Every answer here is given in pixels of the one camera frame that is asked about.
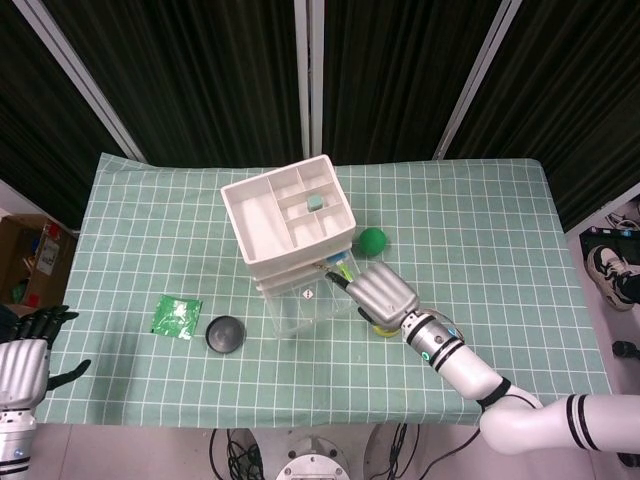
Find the shoe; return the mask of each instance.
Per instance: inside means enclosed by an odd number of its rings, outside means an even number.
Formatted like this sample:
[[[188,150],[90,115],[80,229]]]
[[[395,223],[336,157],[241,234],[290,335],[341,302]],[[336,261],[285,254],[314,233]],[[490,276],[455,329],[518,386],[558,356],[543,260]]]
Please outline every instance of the shoe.
[[[620,285],[635,272],[610,248],[599,246],[587,256],[587,273],[607,303],[619,312],[631,310],[635,303],[620,292]]]

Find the white plastic organizer box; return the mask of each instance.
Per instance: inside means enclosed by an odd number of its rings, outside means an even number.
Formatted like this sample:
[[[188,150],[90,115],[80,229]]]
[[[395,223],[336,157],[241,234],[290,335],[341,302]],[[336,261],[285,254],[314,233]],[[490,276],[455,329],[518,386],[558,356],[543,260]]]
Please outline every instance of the white plastic organizer box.
[[[318,268],[338,262],[358,273],[350,254],[355,219],[329,157],[227,185],[222,198],[278,336],[344,309],[346,294]]]

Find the black round lid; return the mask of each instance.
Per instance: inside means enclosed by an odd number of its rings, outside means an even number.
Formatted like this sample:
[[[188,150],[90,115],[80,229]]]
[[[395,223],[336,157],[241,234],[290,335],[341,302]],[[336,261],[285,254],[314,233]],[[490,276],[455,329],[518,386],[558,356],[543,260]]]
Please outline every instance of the black round lid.
[[[218,353],[231,353],[244,342],[245,329],[240,320],[229,315],[214,318],[205,332],[207,345]]]

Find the small green block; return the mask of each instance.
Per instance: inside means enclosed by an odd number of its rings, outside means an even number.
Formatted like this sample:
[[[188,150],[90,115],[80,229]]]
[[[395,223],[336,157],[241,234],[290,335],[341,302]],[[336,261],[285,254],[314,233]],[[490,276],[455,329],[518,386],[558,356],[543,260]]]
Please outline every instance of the small green block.
[[[324,207],[324,200],[320,195],[310,195],[307,198],[307,210],[309,212],[315,212],[316,210],[320,210]]]

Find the robot finger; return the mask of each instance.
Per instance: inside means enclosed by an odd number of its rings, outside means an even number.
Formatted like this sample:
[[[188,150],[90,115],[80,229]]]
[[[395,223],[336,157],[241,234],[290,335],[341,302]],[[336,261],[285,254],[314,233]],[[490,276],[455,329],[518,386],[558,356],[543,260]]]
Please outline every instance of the robot finger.
[[[369,315],[364,308],[362,307],[358,307],[358,313],[360,314],[360,316],[362,318],[364,318],[367,322],[369,322],[371,325],[375,325],[376,322],[373,321],[373,318],[371,318],[371,315]]]
[[[63,314],[64,312],[66,312],[67,310],[69,310],[69,305],[59,305],[59,306],[57,306],[57,307],[53,307],[53,308],[51,309],[51,311],[52,311],[52,313],[53,313],[54,315],[61,315],[61,314]]]
[[[15,340],[20,318],[4,305],[0,305],[0,344]]]
[[[49,378],[49,380],[47,381],[47,391],[50,392],[51,390],[55,390],[62,385],[78,379],[82,376],[82,374],[84,374],[84,372],[87,371],[89,365],[91,365],[91,360],[83,360],[82,362],[80,362],[80,365],[78,365],[70,372],[62,373],[60,375],[56,375],[55,377]]]
[[[336,285],[338,285],[338,287],[340,287],[345,292],[347,291],[347,287],[349,286],[349,280],[344,278],[342,275],[339,275],[335,272],[327,272],[325,274],[325,277],[331,280]]]
[[[69,320],[73,320],[74,318],[78,317],[78,315],[80,315],[78,312],[64,312],[61,315],[56,315],[49,322],[49,324],[46,326],[46,328],[42,332],[42,337],[41,337],[47,340],[47,345],[49,346],[49,349],[51,349],[53,342],[58,336],[58,333],[60,333],[60,329],[62,328],[62,325],[65,322]]]
[[[49,321],[51,310],[41,308],[33,313],[23,316],[20,319],[20,330],[18,331],[18,339],[34,338],[33,329],[41,324]]]

